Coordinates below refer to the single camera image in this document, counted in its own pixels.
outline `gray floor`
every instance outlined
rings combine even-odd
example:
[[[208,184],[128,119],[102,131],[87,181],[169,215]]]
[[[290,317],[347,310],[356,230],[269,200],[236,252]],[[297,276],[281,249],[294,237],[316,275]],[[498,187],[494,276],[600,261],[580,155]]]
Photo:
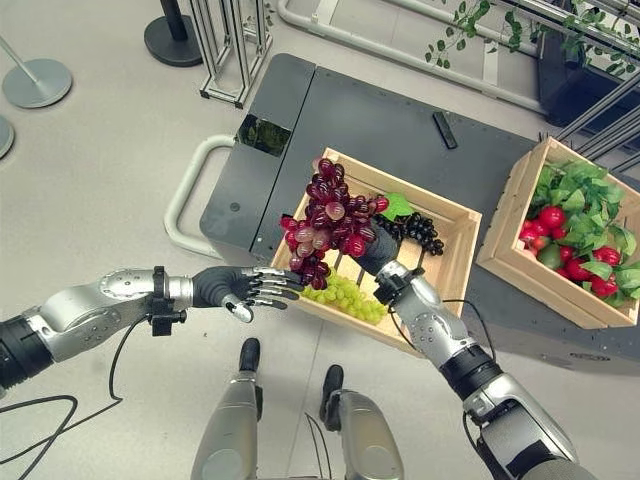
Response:
[[[343,0],[341,8],[349,3]],[[164,264],[171,273],[194,274],[216,264],[174,247],[162,215],[197,144],[233,133],[243,113],[197,95],[203,68],[173,69],[148,55],[142,32],[159,13],[157,0],[0,0],[0,32],[14,48],[27,59],[64,62],[75,81],[64,101],[44,110],[18,110],[0,97],[0,114],[17,134],[0,161],[0,318],[117,267]],[[274,20],[274,54],[289,52],[520,135],[536,138],[548,129],[523,109]],[[5,56],[0,62],[4,76],[11,65]],[[215,160],[189,206],[187,230],[197,231],[224,155]],[[170,338],[151,338],[140,328],[117,375],[125,402],[60,438],[31,478],[187,478],[238,348],[252,335],[264,352],[262,477],[317,474],[301,418],[316,413],[324,372],[339,362],[347,385],[384,410],[407,478],[489,478],[466,443],[457,398],[430,365],[294,309],[262,310],[250,326],[222,311],[194,310]],[[73,393],[79,415],[105,405],[115,343],[49,369],[10,391],[2,404]],[[638,478],[637,379],[572,373],[508,354],[499,360],[566,428],[593,473]],[[3,415],[0,455],[51,432],[65,408]],[[340,478],[339,437],[327,440]],[[17,478],[32,458],[0,467],[0,477]]]

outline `robot finger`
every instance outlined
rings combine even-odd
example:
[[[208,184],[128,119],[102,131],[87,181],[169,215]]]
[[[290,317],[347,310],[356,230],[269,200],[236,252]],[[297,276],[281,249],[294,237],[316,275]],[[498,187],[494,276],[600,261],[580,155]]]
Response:
[[[295,292],[292,292],[290,290],[283,290],[282,288],[277,287],[258,287],[249,291],[249,297],[262,295],[284,297],[289,300],[298,300],[298,298],[300,298],[300,296]]]

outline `wire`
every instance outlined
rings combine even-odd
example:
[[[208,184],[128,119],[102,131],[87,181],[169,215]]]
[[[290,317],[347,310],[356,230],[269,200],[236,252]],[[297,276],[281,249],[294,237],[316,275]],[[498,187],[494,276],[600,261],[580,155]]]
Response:
[[[396,329],[398,330],[398,333],[400,334],[400,336],[404,338],[404,341],[407,342],[411,348],[413,348],[415,351],[418,351],[415,345],[411,343],[411,340],[409,340],[409,338],[404,334],[404,332],[402,331],[402,328],[400,328],[400,324],[396,320],[396,317],[393,315],[395,312],[391,310],[391,305],[389,305],[387,312],[389,312],[389,315],[391,315],[391,320],[393,321],[393,324],[396,326]]]
[[[118,359],[120,358],[120,353],[122,352],[122,349],[124,347],[124,343],[127,341],[127,338],[129,338],[129,335],[131,334],[133,329],[138,324],[140,324],[141,322],[143,322],[146,319],[147,319],[147,317],[144,316],[144,317],[136,320],[135,322],[133,322],[129,326],[129,328],[127,329],[125,334],[122,336],[122,338],[120,339],[120,343],[118,344],[118,348],[116,349],[116,352],[113,355],[113,360],[111,361],[111,368],[109,369],[109,396],[111,397],[113,402],[110,403],[109,405],[107,405],[106,407],[101,408],[100,410],[98,410],[96,412],[93,412],[90,415],[87,415],[86,417],[78,420],[77,422],[72,423],[69,426],[66,426],[66,425],[69,422],[69,420],[71,420],[71,417],[75,413],[76,408],[78,406],[78,399],[75,398],[73,395],[59,395],[57,397],[38,398],[38,399],[35,399],[35,400],[28,400],[26,402],[20,402],[20,403],[14,404],[14,405],[10,405],[8,407],[1,408],[0,409],[0,413],[4,413],[4,412],[8,412],[10,410],[15,410],[17,408],[27,407],[27,406],[35,405],[35,404],[38,404],[38,403],[45,403],[45,402],[48,402],[48,401],[54,401],[54,399],[55,400],[69,400],[73,405],[72,408],[69,411],[69,414],[65,418],[65,420],[60,424],[58,429],[52,435],[50,435],[47,438],[43,438],[39,442],[34,443],[30,447],[25,448],[21,452],[18,452],[15,455],[12,455],[11,457],[7,457],[7,458],[4,458],[4,459],[0,460],[0,465],[4,465],[5,463],[9,463],[9,462],[11,462],[13,460],[16,460],[17,458],[20,458],[23,455],[26,455],[27,453],[29,453],[30,451],[34,450],[35,448],[38,448],[40,445],[46,444],[45,447],[42,449],[42,451],[35,458],[35,460],[31,463],[31,465],[29,465],[29,467],[27,468],[27,470],[25,471],[23,476],[20,477],[19,480],[23,480],[31,472],[31,470],[33,470],[33,468],[36,466],[36,464],[42,459],[44,454],[47,452],[47,450],[49,449],[51,444],[53,444],[53,442],[60,435],[62,435],[63,433],[68,432],[69,430],[71,430],[71,429],[73,429],[73,428],[75,428],[75,427],[77,427],[79,425],[82,425],[83,423],[91,420],[92,418],[97,417],[98,415],[106,412],[107,410],[112,409],[116,405],[119,405],[124,399],[115,394],[114,387],[113,387]]]
[[[487,324],[485,323],[484,318],[482,318],[482,315],[480,315],[480,312],[478,311],[478,308],[473,304],[473,302],[471,300],[465,300],[465,299],[450,299],[450,300],[443,300],[442,302],[443,303],[461,302],[461,303],[466,303],[471,308],[473,308],[473,311],[476,312],[476,316],[478,317],[478,320],[480,320],[480,324],[482,325],[482,329],[484,330],[484,334],[487,337],[487,343],[489,343],[489,349],[491,350],[491,358],[495,362],[496,361],[496,349],[493,346],[493,340],[491,340],[491,335],[489,335],[489,329],[487,328]]]
[[[58,425],[58,428],[56,429],[54,434],[51,435],[48,439],[46,439],[46,441],[44,442],[44,443],[46,443],[44,448],[40,451],[40,453],[38,453],[36,458],[33,459],[33,461],[29,464],[27,469],[22,473],[22,475],[20,475],[18,480],[24,480],[25,478],[27,478],[27,475],[29,475],[31,473],[31,471],[36,467],[38,462],[40,462],[40,460],[42,460],[42,457],[44,457],[44,455],[47,453],[47,450],[49,450],[49,448],[51,447],[53,442],[55,442],[56,438],[58,438],[58,436],[60,435],[60,433],[64,429],[65,425],[67,425],[67,423],[69,423],[69,420],[71,420],[71,417],[73,417],[73,414],[75,413],[76,409],[78,408],[78,400],[75,397],[73,397],[72,395],[55,395],[55,396],[52,396],[52,397],[36,398],[35,400],[29,400],[27,402],[20,402],[20,403],[14,404],[14,405],[9,405],[8,407],[0,408],[0,413],[5,413],[5,412],[10,412],[11,410],[16,410],[18,408],[30,407],[32,405],[38,405],[40,403],[50,403],[50,402],[59,402],[59,401],[71,402],[71,408],[69,409],[69,412],[67,413],[67,416],[64,417],[64,420],[62,420],[62,422],[60,422],[60,425]]]
[[[322,428],[318,425],[318,422],[315,418],[309,415],[307,412],[304,413],[307,417],[307,422],[309,423],[309,429],[311,430],[311,437],[313,438],[313,444],[316,449],[316,458],[318,459],[318,467],[320,468],[320,477],[322,477],[322,467],[320,466],[320,454],[318,453],[318,444],[316,443],[316,437],[313,434],[313,427],[311,426],[311,422],[315,425],[318,433],[320,433],[320,438],[322,439],[322,446],[324,447],[324,456],[327,459],[327,469],[329,470],[329,478],[333,478],[333,472],[331,470],[331,459],[329,458],[329,450],[327,449],[327,441],[324,438],[324,433],[322,432]]]
[[[473,441],[471,433],[469,432],[469,424],[467,423],[467,418],[469,418],[469,414],[467,412],[462,412],[462,427],[464,428],[464,433],[467,435],[467,440],[469,440],[471,448],[473,448],[476,454],[478,454],[478,456],[482,458],[482,455],[480,455],[480,451],[478,450],[478,446]]]

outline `artificial grapes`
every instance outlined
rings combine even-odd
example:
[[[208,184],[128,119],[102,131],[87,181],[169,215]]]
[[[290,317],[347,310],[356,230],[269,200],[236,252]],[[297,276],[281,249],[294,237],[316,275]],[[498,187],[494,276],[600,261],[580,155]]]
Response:
[[[387,309],[375,299],[369,299],[353,281],[330,270],[325,290],[315,290],[307,285],[302,296],[323,305],[328,305],[363,322],[377,325],[386,315]]]

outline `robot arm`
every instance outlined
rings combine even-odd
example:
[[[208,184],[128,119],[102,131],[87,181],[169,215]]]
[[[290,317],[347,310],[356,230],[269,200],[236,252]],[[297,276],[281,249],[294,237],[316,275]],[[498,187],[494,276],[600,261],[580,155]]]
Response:
[[[494,477],[593,479],[577,465],[575,449],[562,429],[469,336],[422,273],[388,262],[377,274],[376,296],[395,309],[416,349],[438,368],[480,427],[477,451]],[[545,477],[539,476],[542,471]]]
[[[0,397],[54,361],[94,348],[140,318],[148,317],[154,336],[170,335],[171,325],[184,322],[191,306],[224,306],[250,322],[252,306],[284,309],[285,303],[270,297],[295,300],[301,290],[299,276],[272,268],[211,267],[193,279],[171,277],[163,267],[117,270],[0,322]]]

